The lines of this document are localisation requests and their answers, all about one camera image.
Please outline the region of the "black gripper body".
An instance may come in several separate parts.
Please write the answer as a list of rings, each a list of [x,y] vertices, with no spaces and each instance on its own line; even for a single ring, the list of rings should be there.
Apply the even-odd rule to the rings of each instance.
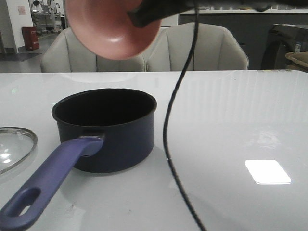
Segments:
[[[251,7],[257,11],[265,11],[272,5],[290,5],[294,7],[307,7],[307,0],[198,0],[199,6],[225,6]]]

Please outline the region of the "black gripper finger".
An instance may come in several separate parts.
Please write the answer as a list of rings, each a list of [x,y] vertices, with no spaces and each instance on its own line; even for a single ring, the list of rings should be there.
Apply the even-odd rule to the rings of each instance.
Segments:
[[[127,14],[135,27],[145,27],[194,7],[193,0],[142,0],[138,7],[129,10]]]

